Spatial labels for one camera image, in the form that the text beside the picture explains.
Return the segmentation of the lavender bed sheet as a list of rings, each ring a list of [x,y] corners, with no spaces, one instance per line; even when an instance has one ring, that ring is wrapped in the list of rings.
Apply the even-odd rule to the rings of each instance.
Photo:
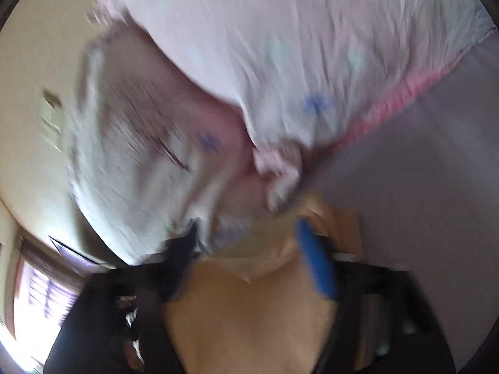
[[[358,212],[367,260],[415,275],[464,367],[498,317],[497,35],[303,190]]]

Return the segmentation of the white floral pillow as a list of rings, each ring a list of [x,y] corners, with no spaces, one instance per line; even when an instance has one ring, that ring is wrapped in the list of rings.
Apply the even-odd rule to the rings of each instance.
[[[196,221],[208,248],[267,211],[241,113],[190,81],[139,26],[91,40],[67,111],[69,178],[81,213],[133,264]]]

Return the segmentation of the pink floral pillow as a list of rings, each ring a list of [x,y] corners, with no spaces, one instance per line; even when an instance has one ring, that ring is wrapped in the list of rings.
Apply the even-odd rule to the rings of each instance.
[[[493,23],[480,0],[98,0],[194,84],[236,108],[267,209],[304,157],[438,79]]]

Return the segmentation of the beige small garment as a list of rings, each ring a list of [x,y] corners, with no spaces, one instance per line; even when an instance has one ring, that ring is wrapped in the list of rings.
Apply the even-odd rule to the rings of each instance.
[[[164,306],[187,373],[310,373],[336,318],[318,292],[294,227],[304,217],[341,251],[362,254],[357,214],[309,197],[196,262]]]

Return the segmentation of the wall socket plate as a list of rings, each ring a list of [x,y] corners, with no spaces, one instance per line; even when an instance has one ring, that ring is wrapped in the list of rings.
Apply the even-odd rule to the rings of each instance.
[[[63,150],[63,109],[50,104],[41,106],[41,125],[45,141],[59,152]]]

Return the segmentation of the brown window curtain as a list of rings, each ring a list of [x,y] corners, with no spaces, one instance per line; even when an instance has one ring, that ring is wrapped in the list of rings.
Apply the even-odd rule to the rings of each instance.
[[[46,244],[21,231],[18,235],[19,256],[33,268],[59,284],[81,292],[85,286],[84,276],[75,272],[62,258]]]

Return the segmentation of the black flat television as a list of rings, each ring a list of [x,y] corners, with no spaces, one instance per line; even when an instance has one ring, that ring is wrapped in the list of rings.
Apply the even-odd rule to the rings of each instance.
[[[79,274],[102,273],[114,268],[127,267],[127,264],[118,257],[108,262],[99,258],[88,257],[53,237],[50,237],[50,240],[65,262]]]

